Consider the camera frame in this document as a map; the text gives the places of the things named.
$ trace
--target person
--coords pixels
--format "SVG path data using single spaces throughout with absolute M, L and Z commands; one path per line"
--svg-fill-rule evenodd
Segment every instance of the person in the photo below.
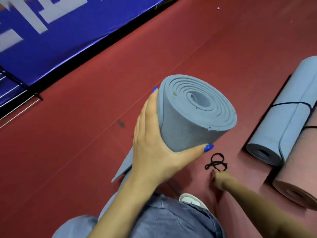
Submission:
M 68 221 L 53 237 L 226 237 L 216 217 L 199 199 L 191 196 L 196 202 L 187 203 L 153 194 L 160 184 L 211 147 L 203 144 L 172 152 L 160 135 L 157 95 L 157 90 L 150 95 L 137 119 L 131 172 L 100 220 L 82 217 L 76 225 L 75 220 L 72 224 Z M 239 183 L 228 172 L 216 169 L 213 172 L 214 185 L 235 198 L 263 237 L 315 237 L 292 216 Z M 87 220 L 93 225 L 85 227 Z

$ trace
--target blue painted fingernail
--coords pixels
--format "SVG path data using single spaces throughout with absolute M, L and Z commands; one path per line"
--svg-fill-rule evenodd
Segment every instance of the blue painted fingernail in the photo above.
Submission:
M 208 144 L 206 145 L 206 147 L 204 148 L 204 153 L 208 152 L 209 150 L 211 150 L 214 147 L 213 144 Z

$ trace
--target rolled yoga mat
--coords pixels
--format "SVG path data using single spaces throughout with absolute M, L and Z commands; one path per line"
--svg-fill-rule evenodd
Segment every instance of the rolled yoga mat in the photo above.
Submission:
M 283 165 L 316 100 L 317 56 L 313 56 L 299 64 L 246 145 L 248 152 L 267 164 Z
M 273 185 L 292 201 L 317 210 L 317 111 L 305 127 L 311 128 L 303 129 Z
M 213 144 L 237 122 L 235 109 L 222 93 L 187 75 L 172 75 L 162 81 L 157 112 L 162 139 L 174 152 Z M 112 182 L 129 170 L 132 156 L 133 149 Z

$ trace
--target shoe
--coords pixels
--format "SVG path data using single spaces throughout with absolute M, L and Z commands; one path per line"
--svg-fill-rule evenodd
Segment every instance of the shoe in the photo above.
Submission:
M 209 210 L 207 206 L 200 199 L 188 193 L 181 194 L 178 200 L 181 202 L 190 203 L 190 204 Z

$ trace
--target red rubber flooring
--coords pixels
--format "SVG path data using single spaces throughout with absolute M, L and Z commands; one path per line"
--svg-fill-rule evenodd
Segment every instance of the red rubber flooring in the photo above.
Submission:
M 50 237 L 66 220 L 98 215 L 132 146 L 155 85 L 171 74 L 207 81 L 233 104 L 237 126 L 215 143 L 229 172 L 317 233 L 317 213 L 263 184 L 271 167 L 241 151 L 299 62 L 317 54 L 317 0 L 180 0 L 42 93 L 0 130 L 2 237 Z M 204 155 L 174 179 L 210 207 Z M 228 194 L 217 196 L 228 237 L 260 237 Z

